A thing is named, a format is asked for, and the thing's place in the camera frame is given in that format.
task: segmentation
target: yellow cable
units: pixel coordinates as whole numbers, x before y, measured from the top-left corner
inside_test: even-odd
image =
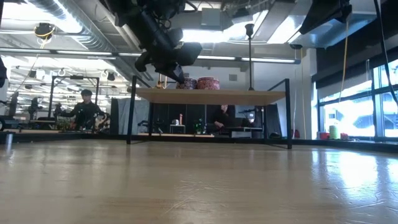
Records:
[[[343,62],[343,79],[342,79],[342,81],[341,81],[341,91],[340,91],[340,96],[338,97],[338,105],[340,105],[341,93],[343,92],[344,80],[345,80],[345,78],[346,78],[347,46],[348,46],[348,28],[349,28],[349,22],[347,21],[347,24],[346,24],[346,43],[345,43],[345,48],[344,48],[344,62]]]
[[[48,33],[46,33],[46,34],[36,34],[36,33],[35,33],[35,35],[36,35],[37,37],[45,37],[45,36],[48,36],[48,35],[52,34],[52,33],[54,32],[54,30],[55,30],[55,27],[54,27],[50,32],[48,32]]]
[[[305,127],[305,107],[304,107],[304,69],[303,69],[303,48],[301,48],[301,88],[303,96],[303,122],[304,122],[304,139],[307,139],[307,130]]]

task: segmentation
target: wooden table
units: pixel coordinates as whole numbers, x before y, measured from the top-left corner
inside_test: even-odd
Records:
[[[149,133],[138,133],[139,136],[148,136]],[[196,138],[213,138],[212,134],[159,134],[152,133],[152,136],[167,136],[167,137],[196,137]]]
[[[287,123],[287,148],[292,148],[291,136],[291,114],[290,114],[290,82],[284,79],[274,85],[269,91],[242,91],[242,90],[176,90],[176,89],[157,89],[136,88],[137,80],[141,78],[133,76],[132,91],[130,101],[129,123],[127,126],[127,144],[131,144],[131,128],[134,116],[134,102],[136,95],[150,102],[149,104],[149,137],[152,136],[154,104],[170,103],[170,104],[191,104],[191,105],[249,105],[249,106],[267,106],[278,100],[285,98],[286,100],[286,123]],[[283,86],[285,91],[271,91],[278,86]],[[267,139],[267,133],[264,132],[264,143]]]
[[[137,95],[151,103],[267,106],[283,99],[284,91],[173,90],[138,88]]]

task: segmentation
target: desk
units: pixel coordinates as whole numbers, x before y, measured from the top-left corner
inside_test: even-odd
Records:
[[[230,138],[252,138],[253,132],[261,132],[262,128],[234,127],[225,128]]]
[[[170,124],[170,134],[173,134],[173,129],[174,128],[183,128],[184,129],[184,134],[185,134],[185,125],[183,125],[183,124],[179,124],[179,125],[177,125],[177,124]]]
[[[198,105],[249,105],[249,106],[267,106],[278,100],[286,100],[286,130],[287,130],[287,148],[292,148],[291,135],[291,112],[290,112],[290,81],[288,78],[274,85],[268,91],[242,91],[242,90],[174,90],[136,88],[137,80],[145,83],[138,76],[132,78],[132,91],[130,99],[129,122],[127,126],[127,144],[131,144],[131,128],[134,116],[134,102],[136,95],[149,101],[149,137],[152,136],[154,104],[198,104]],[[284,84],[285,91],[272,91],[276,87]],[[263,119],[263,127],[266,127],[266,119]],[[264,143],[267,140],[267,133],[264,131]]]

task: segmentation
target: ceiling light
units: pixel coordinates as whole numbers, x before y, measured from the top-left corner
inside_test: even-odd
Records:
[[[275,30],[274,34],[267,41],[268,44],[284,44],[300,29],[303,18],[288,16],[283,23]]]
[[[49,50],[43,49],[13,49],[7,47],[0,47],[0,52],[14,52],[14,53],[31,53],[31,54],[49,54]]]
[[[249,61],[249,58],[242,58],[242,61]],[[252,62],[270,62],[270,63],[295,63],[292,59],[277,59],[277,58],[252,58]]]
[[[235,60],[235,57],[222,57],[222,56],[207,56],[199,55],[198,59],[208,59],[208,60]]]
[[[111,52],[90,52],[90,51],[77,51],[77,50],[58,50],[59,54],[72,54],[72,55],[94,55],[94,56],[112,56]]]
[[[184,29],[182,42],[220,43],[228,41],[222,31]]]
[[[140,57],[141,53],[119,53],[119,56],[124,57]]]
[[[87,59],[90,60],[116,60],[116,57],[104,57],[104,56],[87,56]]]

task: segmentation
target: person in black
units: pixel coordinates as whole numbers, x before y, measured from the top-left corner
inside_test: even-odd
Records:
[[[221,105],[213,115],[213,122],[217,129],[233,126],[235,119],[235,109],[232,105]]]
[[[78,103],[71,112],[61,113],[61,116],[67,118],[76,116],[75,130],[80,130],[81,128],[91,129],[95,121],[94,115],[98,114],[104,116],[104,112],[101,111],[99,106],[91,102],[92,95],[93,93],[90,90],[83,90],[81,92],[81,97],[83,98],[83,102]]]

